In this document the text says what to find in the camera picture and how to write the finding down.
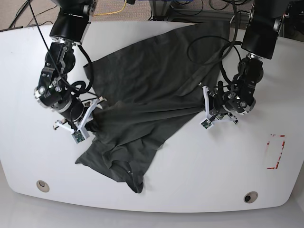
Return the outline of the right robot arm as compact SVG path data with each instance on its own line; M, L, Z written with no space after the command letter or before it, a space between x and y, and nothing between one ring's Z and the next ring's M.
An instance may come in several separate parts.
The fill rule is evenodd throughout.
M94 133L98 129L92 114L94 107L84 104L79 97L89 92L95 79L93 63L84 51L82 43L91 24L97 1L56 0L54 3L59 6L59 13L50 32L53 41L47 46L45 64L34 96L42 107L62 115L63 123L69 124L73 131L84 129ZM88 84L84 81L70 84L67 81L67 74L76 63L74 46L78 46L88 61Z

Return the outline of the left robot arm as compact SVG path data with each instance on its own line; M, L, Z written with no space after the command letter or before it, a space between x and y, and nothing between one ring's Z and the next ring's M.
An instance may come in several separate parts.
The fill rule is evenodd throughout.
M238 73L232 80L222 73L227 85L218 82L216 90L203 86L205 118L200 123L205 129L215 123L233 121L250 113L255 104L254 92L263 78L264 58L271 59L283 20L288 14L289 0L256 0L249 13L244 38L240 45L248 54L238 64Z

